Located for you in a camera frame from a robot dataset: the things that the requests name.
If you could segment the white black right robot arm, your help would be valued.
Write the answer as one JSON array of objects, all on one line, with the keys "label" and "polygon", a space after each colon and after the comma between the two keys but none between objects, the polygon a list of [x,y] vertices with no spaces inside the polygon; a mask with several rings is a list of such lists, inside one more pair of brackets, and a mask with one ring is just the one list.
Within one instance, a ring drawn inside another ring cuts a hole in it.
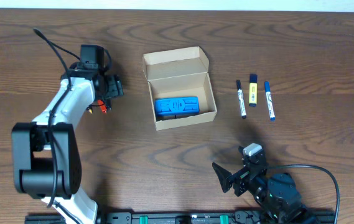
[{"label": "white black right robot arm", "polygon": [[224,193],[233,190],[239,197],[249,192],[263,209],[264,216],[276,223],[319,223],[319,219],[303,203],[289,174],[267,177],[268,163],[262,147],[239,148],[243,168],[234,174],[217,163],[212,167]]}]

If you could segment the cardboard box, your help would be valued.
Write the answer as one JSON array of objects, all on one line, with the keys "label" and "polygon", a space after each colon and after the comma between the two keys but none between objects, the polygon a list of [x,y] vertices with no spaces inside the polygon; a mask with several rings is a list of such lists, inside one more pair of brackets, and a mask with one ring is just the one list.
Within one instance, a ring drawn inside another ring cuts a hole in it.
[{"label": "cardboard box", "polygon": [[212,122],[217,115],[209,74],[209,59],[200,47],[187,47],[144,54],[142,70],[147,80],[152,108],[163,98],[196,96],[198,114],[158,116],[156,130]]}]

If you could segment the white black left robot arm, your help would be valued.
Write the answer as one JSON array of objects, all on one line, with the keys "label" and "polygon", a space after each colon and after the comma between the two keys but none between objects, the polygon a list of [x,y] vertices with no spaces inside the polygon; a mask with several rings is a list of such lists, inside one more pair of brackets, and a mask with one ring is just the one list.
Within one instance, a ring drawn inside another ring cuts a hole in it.
[{"label": "white black left robot arm", "polygon": [[106,215],[81,186],[82,164],[75,137],[83,113],[97,102],[103,111],[123,95],[110,65],[76,62],[60,81],[46,109],[12,129],[14,186],[53,207],[66,223],[106,223]]}]

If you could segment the yellow highlighter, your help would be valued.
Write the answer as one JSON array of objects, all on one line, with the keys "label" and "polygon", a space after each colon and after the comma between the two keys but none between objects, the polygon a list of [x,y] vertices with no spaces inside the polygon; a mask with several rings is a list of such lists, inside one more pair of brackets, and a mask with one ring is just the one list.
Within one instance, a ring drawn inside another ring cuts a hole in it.
[{"label": "yellow highlighter", "polygon": [[256,107],[257,105],[257,88],[258,76],[255,73],[251,73],[249,76],[249,106]]}]

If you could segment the blue whiteboard eraser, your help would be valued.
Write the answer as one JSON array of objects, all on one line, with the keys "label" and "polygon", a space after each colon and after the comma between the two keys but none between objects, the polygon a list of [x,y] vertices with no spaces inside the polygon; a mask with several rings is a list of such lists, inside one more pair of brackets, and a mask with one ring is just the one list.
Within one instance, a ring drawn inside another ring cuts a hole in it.
[{"label": "blue whiteboard eraser", "polygon": [[179,116],[199,114],[200,112],[196,96],[157,99],[154,109],[157,116]]}]

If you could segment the red black stapler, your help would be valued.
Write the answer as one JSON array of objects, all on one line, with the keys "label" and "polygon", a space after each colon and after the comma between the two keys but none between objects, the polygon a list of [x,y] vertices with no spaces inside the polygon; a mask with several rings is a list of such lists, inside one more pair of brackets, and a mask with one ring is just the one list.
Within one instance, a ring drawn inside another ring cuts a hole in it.
[{"label": "red black stapler", "polygon": [[103,100],[98,100],[98,106],[100,107],[100,110],[106,114],[107,111],[108,111],[108,108],[107,108],[107,105],[106,105],[106,102],[103,101]]}]

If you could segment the blue whiteboard marker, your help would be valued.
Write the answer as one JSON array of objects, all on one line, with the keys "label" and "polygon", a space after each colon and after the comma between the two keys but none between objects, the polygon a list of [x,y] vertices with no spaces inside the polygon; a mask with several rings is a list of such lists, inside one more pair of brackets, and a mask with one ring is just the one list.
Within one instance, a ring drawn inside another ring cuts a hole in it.
[{"label": "blue whiteboard marker", "polygon": [[274,121],[276,119],[276,116],[274,114],[274,108],[273,108],[272,96],[271,96],[271,88],[270,88],[268,81],[264,82],[264,89],[265,89],[265,94],[266,94],[266,102],[268,105],[269,118],[271,121]]}]

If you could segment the black whiteboard marker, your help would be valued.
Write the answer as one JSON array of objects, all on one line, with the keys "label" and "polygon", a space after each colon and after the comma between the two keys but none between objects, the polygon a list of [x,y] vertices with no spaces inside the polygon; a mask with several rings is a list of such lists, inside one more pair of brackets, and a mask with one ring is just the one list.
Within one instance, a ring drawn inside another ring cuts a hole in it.
[{"label": "black whiteboard marker", "polygon": [[244,103],[244,97],[243,97],[243,90],[241,88],[241,82],[240,80],[236,81],[236,87],[237,87],[237,93],[238,93],[238,101],[239,101],[239,107],[240,107],[240,115],[243,119],[246,119],[247,114],[246,114],[246,108],[245,108],[245,103]]}]

